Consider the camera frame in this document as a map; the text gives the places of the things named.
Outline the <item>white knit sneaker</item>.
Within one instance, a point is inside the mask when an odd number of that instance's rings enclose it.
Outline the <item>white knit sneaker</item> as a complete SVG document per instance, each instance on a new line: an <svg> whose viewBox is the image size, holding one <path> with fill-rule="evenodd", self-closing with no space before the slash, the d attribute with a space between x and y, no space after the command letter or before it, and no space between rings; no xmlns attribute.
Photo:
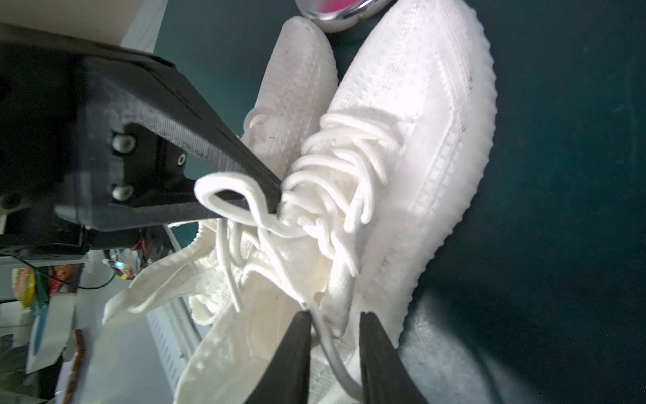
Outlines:
<svg viewBox="0 0 646 404"><path fill-rule="evenodd" d="M303 17L287 20L254 106L269 107L276 113L262 123L264 136L254 142L260 157L253 154L278 178L287 175L300 155L302 142L318 130L337 84L336 61L323 31ZM215 252L216 220L201 220L188 247L149 265L127 290L111 298L104 308L104 325L129 323L180 296L188 296L193 319L203 325L212 323L220 308L233 304ZM255 230L244 225L242 229L244 264L232 269L238 286L244 265L258 247Z"/></svg>
<svg viewBox="0 0 646 404"><path fill-rule="evenodd" d="M375 215L357 235L362 271L348 324L335 339L359 385L361 313L375 313L398 343L420 275L477 192L496 128L495 80L489 41L467 3L398 1L372 29L326 111L380 110L397 119L402 138ZM179 382L176 402L243 402L294 314L304 310L249 267L259 257L258 243L242 271L242 311L228 309L216 319ZM359 400L342 389L316 339L311 402Z"/></svg>

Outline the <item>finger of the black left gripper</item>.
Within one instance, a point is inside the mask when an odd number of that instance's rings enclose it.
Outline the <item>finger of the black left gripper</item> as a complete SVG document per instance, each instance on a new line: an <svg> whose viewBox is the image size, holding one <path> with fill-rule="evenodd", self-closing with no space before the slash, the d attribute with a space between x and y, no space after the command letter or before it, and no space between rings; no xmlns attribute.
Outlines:
<svg viewBox="0 0 646 404"><path fill-rule="evenodd" d="M74 72L71 171L55 214L101 232L210 217L185 159L256 180L275 211L279 179L175 67L87 57Z"/></svg>

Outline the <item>white shoelace of shoe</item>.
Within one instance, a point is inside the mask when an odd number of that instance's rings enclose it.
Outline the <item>white shoelace of shoe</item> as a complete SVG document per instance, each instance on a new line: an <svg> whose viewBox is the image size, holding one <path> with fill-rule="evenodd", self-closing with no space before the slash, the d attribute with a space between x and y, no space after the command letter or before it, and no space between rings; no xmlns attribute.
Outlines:
<svg viewBox="0 0 646 404"><path fill-rule="evenodd" d="M241 138L242 143L260 157L258 147L254 142L261 139L262 123L276 116L274 110L269 107L256 106L246 116L243 122L244 133ZM242 266L241 245L242 245L242 224L227 219L216 220L216 238L215 252L218 259L219 269L225 274L225 279L229 287L230 295L237 313L242 311L242 298L239 286L233 274L233 266Z"/></svg>
<svg viewBox="0 0 646 404"><path fill-rule="evenodd" d="M362 389L335 339L348 324L362 271L357 235L373 219L400 154L397 124L377 109L325 114L283 181L274 214L257 181L245 174L213 173L195 186L206 208L257 232L260 257L249 267L308 311L331 373L353 398L361 398Z"/></svg>

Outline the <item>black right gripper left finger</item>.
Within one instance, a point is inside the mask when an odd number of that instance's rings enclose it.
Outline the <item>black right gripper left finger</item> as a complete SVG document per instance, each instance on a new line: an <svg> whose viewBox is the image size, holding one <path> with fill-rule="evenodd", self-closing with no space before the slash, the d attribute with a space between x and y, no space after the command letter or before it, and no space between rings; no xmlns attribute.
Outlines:
<svg viewBox="0 0 646 404"><path fill-rule="evenodd" d="M309 311L297 312L257 386L247 397L252 403L307 403L311 367Z"/></svg>

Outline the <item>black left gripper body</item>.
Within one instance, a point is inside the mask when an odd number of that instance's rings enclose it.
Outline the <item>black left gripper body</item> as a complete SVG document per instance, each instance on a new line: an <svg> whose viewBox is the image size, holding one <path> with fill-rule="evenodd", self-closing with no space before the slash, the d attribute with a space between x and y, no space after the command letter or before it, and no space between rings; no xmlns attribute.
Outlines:
<svg viewBox="0 0 646 404"><path fill-rule="evenodd" d="M15 25L1 27L1 212L8 256L80 257L94 248L92 232L152 227L177 218L177 197L153 183L126 201L111 196L77 217L75 192L61 183L76 155L106 163L111 141L76 147L79 133L74 72L88 57L123 62L138 71L172 72L175 65L137 50Z"/></svg>

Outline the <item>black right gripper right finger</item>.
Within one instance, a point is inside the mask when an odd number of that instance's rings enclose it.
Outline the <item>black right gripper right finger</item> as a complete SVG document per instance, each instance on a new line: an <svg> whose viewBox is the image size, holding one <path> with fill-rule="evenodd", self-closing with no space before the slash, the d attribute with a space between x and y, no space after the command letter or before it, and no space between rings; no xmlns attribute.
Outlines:
<svg viewBox="0 0 646 404"><path fill-rule="evenodd" d="M427 404L373 312L361 313L359 350L363 403Z"/></svg>

